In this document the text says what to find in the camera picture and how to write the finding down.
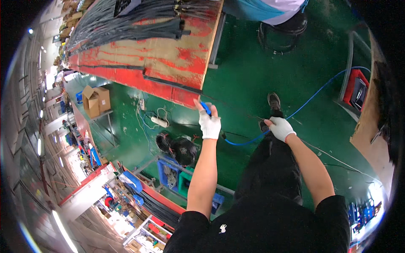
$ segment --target stool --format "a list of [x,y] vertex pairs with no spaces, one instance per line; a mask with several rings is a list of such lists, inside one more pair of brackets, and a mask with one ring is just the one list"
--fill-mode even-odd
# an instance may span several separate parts
[[[279,25],[269,25],[266,23],[261,22],[258,30],[258,40],[260,45],[263,47],[264,50],[272,49],[274,54],[286,54],[292,51],[297,43],[298,39],[301,34],[307,28],[307,15],[299,10],[294,16],[292,16],[289,20]],[[288,43],[288,45],[279,45],[277,47],[274,46],[274,43],[267,39],[267,35],[270,31],[273,31],[278,34],[282,34],[288,39],[292,41]]]

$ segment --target sneaker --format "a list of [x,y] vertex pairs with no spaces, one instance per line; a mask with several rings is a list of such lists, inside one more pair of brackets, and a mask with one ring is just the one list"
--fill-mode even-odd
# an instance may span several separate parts
[[280,99],[276,93],[269,93],[267,95],[267,102],[269,103],[270,108],[274,111],[280,110]]
[[266,123],[263,120],[259,121],[259,127],[260,127],[260,130],[262,131],[262,133],[269,130],[268,125],[266,125]]

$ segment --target white work glove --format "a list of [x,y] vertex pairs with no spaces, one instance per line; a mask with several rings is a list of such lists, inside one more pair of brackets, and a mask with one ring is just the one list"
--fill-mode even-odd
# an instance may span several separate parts
[[200,113],[198,123],[201,126],[202,138],[218,140],[221,131],[221,118],[218,117],[217,108],[211,103],[205,103],[211,110],[211,116],[209,116],[203,106],[196,99],[194,99],[194,104]]
[[286,119],[271,117],[270,120],[265,119],[264,123],[269,126],[270,131],[274,134],[274,136],[283,142],[286,142],[286,138],[289,134],[297,135]]

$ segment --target cable spool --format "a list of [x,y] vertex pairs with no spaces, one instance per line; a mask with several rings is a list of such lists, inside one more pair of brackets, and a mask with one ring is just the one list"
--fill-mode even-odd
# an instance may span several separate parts
[[186,138],[178,138],[171,142],[170,148],[176,161],[182,166],[188,166],[194,163],[197,148],[194,143]]
[[170,151],[170,144],[172,142],[172,138],[169,136],[168,133],[161,132],[156,136],[156,144],[160,150],[165,153]]

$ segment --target blue wire cutter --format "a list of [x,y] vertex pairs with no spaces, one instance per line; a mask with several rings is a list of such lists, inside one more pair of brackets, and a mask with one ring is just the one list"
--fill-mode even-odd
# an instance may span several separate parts
[[202,105],[202,107],[204,108],[204,110],[207,112],[207,114],[208,114],[209,116],[211,116],[211,110],[209,109],[209,107],[208,107],[203,101],[200,101],[200,104]]

